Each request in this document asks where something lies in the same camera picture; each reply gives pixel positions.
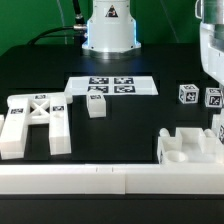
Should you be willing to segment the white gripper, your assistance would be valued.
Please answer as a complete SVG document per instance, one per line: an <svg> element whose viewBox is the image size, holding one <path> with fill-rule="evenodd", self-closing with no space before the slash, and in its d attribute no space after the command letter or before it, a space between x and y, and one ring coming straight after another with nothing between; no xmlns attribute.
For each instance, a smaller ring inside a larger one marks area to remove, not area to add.
<svg viewBox="0 0 224 224"><path fill-rule="evenodd" d="M224 86L224 41L215 37L215 26L200 23L200 55L203 70Z"/></svg>

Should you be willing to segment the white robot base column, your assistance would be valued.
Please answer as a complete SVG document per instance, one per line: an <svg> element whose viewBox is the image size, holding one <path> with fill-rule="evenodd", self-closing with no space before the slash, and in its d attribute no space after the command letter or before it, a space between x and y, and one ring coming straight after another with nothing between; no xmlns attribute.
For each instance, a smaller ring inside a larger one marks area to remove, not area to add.
<svg viewBox="0 0 224 224"><path fill-rule="evenodd" d="M100 59L120 59L140 52L130 0L93 0L82 50L84 55Z"/></svg>

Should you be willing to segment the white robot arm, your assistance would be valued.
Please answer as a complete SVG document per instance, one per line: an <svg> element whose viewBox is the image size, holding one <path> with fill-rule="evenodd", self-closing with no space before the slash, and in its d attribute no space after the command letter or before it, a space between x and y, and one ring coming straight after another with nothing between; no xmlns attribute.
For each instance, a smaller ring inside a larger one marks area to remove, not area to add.
<svg viewBox="0 0 224 224"><path fill-rule="evenodd" d="M224 88L224 0L196 0L203 70Z"/></svg>

